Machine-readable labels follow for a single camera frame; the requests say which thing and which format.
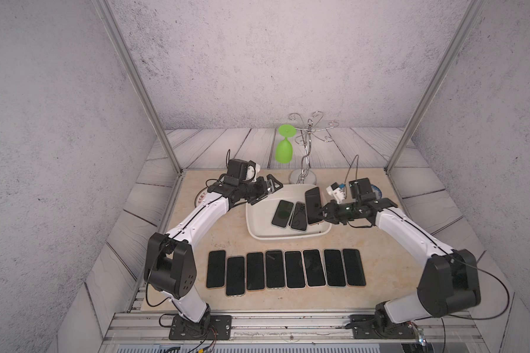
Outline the dark phone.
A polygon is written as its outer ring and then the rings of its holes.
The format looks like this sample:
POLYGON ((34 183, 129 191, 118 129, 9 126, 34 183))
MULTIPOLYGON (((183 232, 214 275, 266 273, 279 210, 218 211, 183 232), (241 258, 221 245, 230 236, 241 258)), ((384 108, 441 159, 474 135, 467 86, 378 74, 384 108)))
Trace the dark phone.
POLYGON ((319 187, 314 187, 305 192, 306 215, 308 225, 318 224, 317 215, 322 213, 322 199, 319 187))

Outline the white plastic storage box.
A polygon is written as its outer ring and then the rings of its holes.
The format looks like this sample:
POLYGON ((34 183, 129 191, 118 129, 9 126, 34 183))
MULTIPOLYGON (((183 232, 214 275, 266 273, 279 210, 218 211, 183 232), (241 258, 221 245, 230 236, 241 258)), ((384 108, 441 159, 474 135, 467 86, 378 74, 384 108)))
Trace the white plastic storage box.
POLYGON ((288 202, 305 202, 305 192, 312 189, 311 184, 284 185, 279 191, 270 194, 255 205, 246 205, 246 221, 250 235, 261 241, 294 240, 323 236, 331 231, 332 224, 320 222, 308 225, 306 231, 292 229, 289 224, 286 227, 277 227, 272 220, 278 204, 281 200, 288 202))

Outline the black phone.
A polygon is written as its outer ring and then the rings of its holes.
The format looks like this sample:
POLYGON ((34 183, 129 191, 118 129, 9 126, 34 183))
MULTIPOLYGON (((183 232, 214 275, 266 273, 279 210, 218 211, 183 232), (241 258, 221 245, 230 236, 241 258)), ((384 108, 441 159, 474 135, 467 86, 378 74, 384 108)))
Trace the black phone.
POLYGON ((360 251, 357 249, 343 249, 342 253, 347 284, 349 286, 365 287, 367 283, 360 251))
POLYGON ((318 249, 303 251, 306 281, 309 287, 321 287, 326 285, 322 257, 318 249))
POLYGON ((325 249, 324 259, 328 286, 345 287, 346 279, 342 252, 338 249, 325 249))
POLYGON ((241 296, 245 288, 245 258, 229 257, 226 263, 226 295, 228 297, 241 296))

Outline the phone with purple clear case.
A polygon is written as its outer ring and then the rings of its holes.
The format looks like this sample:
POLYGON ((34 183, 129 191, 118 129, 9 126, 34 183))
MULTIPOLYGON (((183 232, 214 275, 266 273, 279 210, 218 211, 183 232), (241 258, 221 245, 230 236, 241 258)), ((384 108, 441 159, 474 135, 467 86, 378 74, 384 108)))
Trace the phone with purple clear case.
POLYGON ((223 288, 225 286, 226 251, 216 250, 208 254, 206 288, 223 288))

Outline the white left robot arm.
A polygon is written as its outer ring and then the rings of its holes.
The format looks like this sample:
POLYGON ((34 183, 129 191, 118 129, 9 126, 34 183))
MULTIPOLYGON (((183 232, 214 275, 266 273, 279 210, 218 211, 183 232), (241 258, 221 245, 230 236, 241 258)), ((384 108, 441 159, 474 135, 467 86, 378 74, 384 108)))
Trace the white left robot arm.
POLYGON ((235 178, 223 174, 208 187, 203 201, 178 225, 154 233, 147 245, 144 281, 164 294, 182 320, 206 325, 210 307, 195 288, 194 249, 212 226, 238 204, 254 205, 281 190, 284 184, 269 174, 235 178))

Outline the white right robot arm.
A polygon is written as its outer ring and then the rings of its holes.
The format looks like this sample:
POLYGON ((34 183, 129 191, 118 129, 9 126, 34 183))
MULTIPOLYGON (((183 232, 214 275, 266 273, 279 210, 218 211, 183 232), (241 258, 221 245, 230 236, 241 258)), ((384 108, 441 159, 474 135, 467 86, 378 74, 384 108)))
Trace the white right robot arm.
POLYGON ((391 235, 423 267, 415 292, 378 304, 375 317, 383 330, 418 319, 442 318, 481 303, 475 256, 439 241, 410 219, 392 200, 337 204, 319 216, 332 224, 366 219, 391 235))

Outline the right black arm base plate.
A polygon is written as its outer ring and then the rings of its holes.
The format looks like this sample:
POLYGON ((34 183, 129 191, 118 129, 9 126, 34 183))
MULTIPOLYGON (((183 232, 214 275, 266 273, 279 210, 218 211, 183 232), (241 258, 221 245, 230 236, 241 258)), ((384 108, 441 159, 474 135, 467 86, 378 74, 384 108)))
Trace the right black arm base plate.
POLYGON ((345 329, 350 329, 354 339, 407 340, 415 339, 417 334, 407 323, 394 324, 384 316, 352 315, 345 329))

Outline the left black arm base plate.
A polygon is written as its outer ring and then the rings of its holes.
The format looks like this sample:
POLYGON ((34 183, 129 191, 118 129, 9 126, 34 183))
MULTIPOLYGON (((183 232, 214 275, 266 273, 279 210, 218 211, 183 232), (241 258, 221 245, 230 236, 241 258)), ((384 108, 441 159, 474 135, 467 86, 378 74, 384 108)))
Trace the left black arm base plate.
POLYGON ((204 315, 201 322, 194 323, 181 316, 173 318, 170 341, 194 341, 203 338, 228 341, 231 338, 232 316, 204 315))

